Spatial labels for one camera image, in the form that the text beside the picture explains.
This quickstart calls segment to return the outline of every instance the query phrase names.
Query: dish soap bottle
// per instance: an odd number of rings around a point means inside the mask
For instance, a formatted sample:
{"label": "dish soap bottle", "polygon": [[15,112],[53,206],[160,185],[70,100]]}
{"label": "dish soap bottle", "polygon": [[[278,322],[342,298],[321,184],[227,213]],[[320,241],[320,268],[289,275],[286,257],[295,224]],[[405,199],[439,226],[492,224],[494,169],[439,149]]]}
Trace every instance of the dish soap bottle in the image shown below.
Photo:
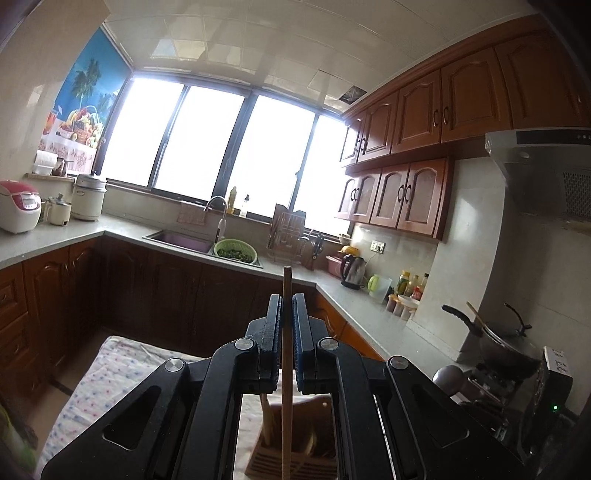
{"label": "dish soap bottle", "polygon": [[236,187],[230,190],[230,194],[228,195],[228,209],[226,213],[228,215],[232,215],[234,213],[234,202],[236,201]]}
{"label": "dish soap bottle", "polygon": [[248,213],[248,202],[250,201],[250,199],[251,198],[248,195],[246,195],[246,197],[244,198],[244,202],[240,207],[240,216],[242,218],[246,218],[246,214]]}

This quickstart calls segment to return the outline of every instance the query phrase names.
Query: drawer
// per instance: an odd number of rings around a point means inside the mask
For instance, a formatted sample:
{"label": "drawer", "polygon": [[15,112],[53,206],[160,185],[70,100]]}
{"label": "drawer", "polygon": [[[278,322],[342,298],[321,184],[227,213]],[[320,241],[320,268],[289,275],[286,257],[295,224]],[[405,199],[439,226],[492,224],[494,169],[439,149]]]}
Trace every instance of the drawer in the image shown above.
{"label": "drawer", "polygon": [[27,311],[22,264],[0,270],[0,329]]}
{"label": "drawer", "polygon": [[25,313],[0,330],[0,369],[5,369],[30,349],[29,314]]}
{"label": "drawer", "polygon": [[28,352],[19,355],[0,375],[2,392],[23,416],[28,415],[45,387],[43,362],[40,355]]}

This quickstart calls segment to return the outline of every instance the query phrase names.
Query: range hood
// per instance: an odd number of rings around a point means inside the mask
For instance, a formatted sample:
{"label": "range hood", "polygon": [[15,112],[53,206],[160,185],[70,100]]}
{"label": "range hood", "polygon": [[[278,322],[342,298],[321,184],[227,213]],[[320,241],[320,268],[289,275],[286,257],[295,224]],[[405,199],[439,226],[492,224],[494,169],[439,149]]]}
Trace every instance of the range hood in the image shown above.
{"label": "range hood", "polygon": [[491,132],[486,150],[520,211],[575,224],[591,222],[591,129]]}

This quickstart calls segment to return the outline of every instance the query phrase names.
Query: palm tree picture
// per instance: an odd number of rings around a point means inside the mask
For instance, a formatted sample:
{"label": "palm tree picture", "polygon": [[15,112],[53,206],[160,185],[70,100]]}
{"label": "palm tree picture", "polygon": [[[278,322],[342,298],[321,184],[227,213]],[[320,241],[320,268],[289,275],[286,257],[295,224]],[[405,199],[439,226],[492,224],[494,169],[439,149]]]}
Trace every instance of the palm tree picture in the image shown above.
{"label": "palm tree picture", "polygon": [[86,71],[77,70],[74,82],[72,84],[72,95],[80,99],[80,106],[78,110],[82,109],[82,100],[90,97],[95,91],[96,82],[100,78],[99,62],[95,59],[90,59]]}

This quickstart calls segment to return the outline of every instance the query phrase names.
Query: window frame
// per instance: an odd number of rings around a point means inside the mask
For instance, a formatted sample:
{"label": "window frame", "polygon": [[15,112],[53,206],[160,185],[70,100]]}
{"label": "window frame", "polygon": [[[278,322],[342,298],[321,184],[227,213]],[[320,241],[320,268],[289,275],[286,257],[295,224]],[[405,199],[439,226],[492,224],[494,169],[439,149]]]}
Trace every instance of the window frame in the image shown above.
{"label": "window frame", "polygon": [[[171,200],[178,200],[184,202],[195,203],[197,205],[206,205],[209,199],[199,199],[196,197],[186,196],[180,193],[169,192],[168,190],[161,190],[155,187],[155,184],[158,180],[158,173],[160,167],[162,165],[162,160],[164,157],[164,152],[170,140],[170,135],[174,129],[174,125],[178,118],[178,113],[180,109],[183,107],[183,103],[187,94],[191,87],[199,86],[214,90],[220,90],[223,92],[234,93],[237,95],[241,95],[244,97],[242,102],[242,106],[240,111],[238,112],[238,116],[236,117],[236,121],[234,123],[234,127],[232,128],[232,132],[228,139],[228,144],[226,145],[226,150],[222,157],[222,162],[220,164],[220,169],[217,173],[217,178],[213,186],[212,197],[214,196],[226,196],[226,192],[228,191],[228,184],[230,182],[230,176],[232,174],[232,170],[234,168],[234,164],[236,162],[236,156],[238,155],[238,150],[242,144],[242,140],[244,138],[244,134],[246,132],[246,127],[249,124],[251,119],[252,111],[254,110],[256,100],[259,96],[266,96],[281,102],[290,103],[292,105],[298,106],[300,108],[306,109],[308,111],[312,111],[314,113],[314,120],[310,129],[310,133],[308,136],[308,141],[306,144],[306,149],[302,156],[302,160],[300,163],[300,168],[296,172],[295,176],[295,185],[293,191],[291,192],[290,202],[288,205],[289,211],[293,211],[294,205],[296,203],[296,198],[300,190],[301,179],[304,174],[304,168],[306,166],[306,161],[308,159],[308,153],[310,152],[310,147],[312,144],[312,140],[314,138],[314,133],[316,131],[316,125],[320,118],[320,115],[329,116],[332,118],[340,119],[339,115],[320,108],[318,106],[309,105],[304,103],[296,98],[289,97],[287,95],[282,95],[277,92],[274,92],[269,89],[257,88],[257,87],[250,87],[247,85],[237,85],[236,83],[227,82],[224,80],[216,80],[216,79],[205,79],[198,76],[193,75],[186,75],[182,73],[170,73],[170,72],[135,72],[130,75],[127,79],[125,84],[123,85],[120,94],[118,95],[113,110],[111,112],[111,116],[109,118],[109,122],[105,129],[105,135],[99,145],[98,151],[96,153],[95,162],[93,165],[93,171],[96,171],[98,174],[101,173],[103,164],[105,162],[105,154],[107,149],[109,148],[109,143],[111,141],[111,136],[113,134],[113,130],[115,129],[115,125],[119,118],[119,114],[125,104],[125,101],[133,87],[134,80],[136,79],[156,79],[156,80],[164,80],[168,82],[176,82],[181,83],[183,85],[183,89],[181,90],[177,103],[173,109],[173,113],[168,120],[168,124],[166,129],[164,130],[162,139],[158,146],[158,150],[156,152],[155,158],[152,163],[152,169],[150,171],[150,177],[148,179],[147,186],[138,185],[135,183],[129,183],[122,180],[115,180],[115,179],[108,179],[108,183],[116,186],[125,187],[132,190],[139,190],[141,192],[152,193],[157,196],[161,196],[164,198],[168,198]],[[248,212],[246,215],[247,218],[263,221],[266,223],[271,223],[272,218],[259,215],[254,212]],[[353,222],[349,222],[349,228],[347,230],[348,234],[350,235],[353,231]],[[306,228],[306,233],[310,233],[310,229]],[[338,241],[338,237],[336,235],[331,235],[329,233],[322,232],[323,235],[334,241]]]}

